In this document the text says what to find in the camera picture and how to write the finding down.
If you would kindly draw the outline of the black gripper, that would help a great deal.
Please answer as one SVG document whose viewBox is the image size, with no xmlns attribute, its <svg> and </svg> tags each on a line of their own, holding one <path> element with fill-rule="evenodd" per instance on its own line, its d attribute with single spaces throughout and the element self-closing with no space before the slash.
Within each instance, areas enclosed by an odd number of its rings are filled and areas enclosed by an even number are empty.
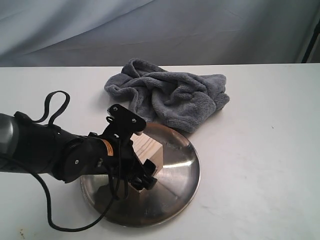
<svg viewBox="0 0 320 240">
<path fill-rule="evenodd" d="M 153 177 L 156 165 L 149 159 L 142 163 L 134 151 L 133 141 L 126 144 L 120 140 L 110 142 L 102 141 L 106 147 L 106 157 L 103 158 L 102 166 L 113 177 L 118 177 L 138 191 L 151 190 L 157 183 Z"/>
</svg>

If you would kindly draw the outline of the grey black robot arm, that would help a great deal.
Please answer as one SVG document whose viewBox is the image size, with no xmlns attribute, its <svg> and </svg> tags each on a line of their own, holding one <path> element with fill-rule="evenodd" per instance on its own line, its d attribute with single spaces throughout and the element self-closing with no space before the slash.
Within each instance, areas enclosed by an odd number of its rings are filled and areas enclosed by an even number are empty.
<svg viewBox="0 0 320 240">
<path fill-rule="evenodd" d="M 142 163 L 131 136 L 147 124 L 126 112 L 107 117 L 102 134 L 76 135 L 57 125 L 33 122 L 18 112 L 0 116 L 0 170 L 8 173 L 49 174 L 70 183 L 85 175 L 110 175 L 137 190 L 150 190 L 157 180 L 156 166 Z"/>
</svg>

